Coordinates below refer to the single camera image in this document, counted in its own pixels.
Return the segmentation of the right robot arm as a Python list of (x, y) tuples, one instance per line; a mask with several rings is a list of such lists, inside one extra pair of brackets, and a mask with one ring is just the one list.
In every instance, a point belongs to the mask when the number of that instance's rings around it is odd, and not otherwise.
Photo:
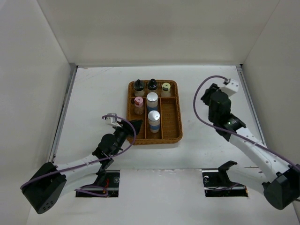
[(272, 152), (253, 136), (246, 124), (231, 112), (229, 97), (238, 90), (236, 84), (226, 83), (220, 88), (213, 83), (201, 100), (208, 106), (207, 125), (227, 142), (241, 150), (258, 171), (227, 161), (218, 168), (217, 180), (222, 185), (239, 183), (262, 194), (277, 210), (300, 197), (300, 166)]

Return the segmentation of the yellow-lid white jar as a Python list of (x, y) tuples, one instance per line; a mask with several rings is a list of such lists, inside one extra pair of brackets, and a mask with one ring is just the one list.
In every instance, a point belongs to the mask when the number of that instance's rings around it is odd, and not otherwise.
[(162, 84), (161, 97), (171, 96), (171, 85), (168, 82)]

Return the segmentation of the pink-lid spice bottle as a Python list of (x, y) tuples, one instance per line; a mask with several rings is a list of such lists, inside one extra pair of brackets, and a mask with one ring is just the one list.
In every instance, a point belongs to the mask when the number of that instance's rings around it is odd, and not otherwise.
[(134, 98), (134, 112), (137, 115), (142, 115), (144, 113), (144, 103), (142, 97)]

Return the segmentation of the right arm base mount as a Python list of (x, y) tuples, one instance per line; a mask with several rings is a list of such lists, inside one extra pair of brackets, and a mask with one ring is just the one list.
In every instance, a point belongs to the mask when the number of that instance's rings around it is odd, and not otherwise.
[(247, 187), (232, 182), (227, 176), (227, 171), (234, 165), (234, 161), (228, 161), (218, 168), (202, 169), (204, 195), (206, 197), (248, 197)]

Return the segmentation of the silver-lid jar blue label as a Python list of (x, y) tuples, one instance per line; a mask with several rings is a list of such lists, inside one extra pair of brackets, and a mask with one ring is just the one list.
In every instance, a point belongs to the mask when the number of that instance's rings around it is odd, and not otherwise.
[(146, 96), (147, 102), (147, 110), (150, 111), (157, 111), (158, 110), (158, 95), (155, 92), (150, 92)]

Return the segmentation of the black-lid jar beige contents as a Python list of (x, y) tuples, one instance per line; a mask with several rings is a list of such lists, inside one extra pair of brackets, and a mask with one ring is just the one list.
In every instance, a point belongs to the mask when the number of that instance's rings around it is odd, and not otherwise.
[(158, 83), (154, 78), (150, 79), (147, 83), (147, 93), (158, 94)]

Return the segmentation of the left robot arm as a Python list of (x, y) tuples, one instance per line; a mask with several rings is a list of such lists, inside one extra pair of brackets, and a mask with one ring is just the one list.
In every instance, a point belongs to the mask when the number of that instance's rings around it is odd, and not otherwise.
[(81, 192), (89, 185), (102, 186), (106, 169), (113, 163), (114, 157), (125, 152), (122, 145), (128, 137), (136, 138), (142, 124), (142, 120), (119, 119), (114, 126), (114, 133), (105, 134), (90, 155), (66, 164), (43, 164), (21, 186), (23, 195), (37, 214), (43, 214), (70, 191)]

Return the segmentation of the black-lid jar white powder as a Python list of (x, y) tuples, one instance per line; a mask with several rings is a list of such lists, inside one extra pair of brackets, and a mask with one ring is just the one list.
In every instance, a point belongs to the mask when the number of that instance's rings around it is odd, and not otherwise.
[(136, 97), (143, 97), (144, 96), (144, 82), (140, 79), (137, 79), (134, 81), (133, 88), (134, 88), (134, 94)]

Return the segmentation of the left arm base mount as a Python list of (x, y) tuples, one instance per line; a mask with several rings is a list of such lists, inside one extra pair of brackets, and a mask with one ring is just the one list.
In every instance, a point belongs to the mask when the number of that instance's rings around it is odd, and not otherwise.
[(115, 198), (119, 197), (120, 170), (108, 170), (92, 184), (76, 191), (76, 198)]

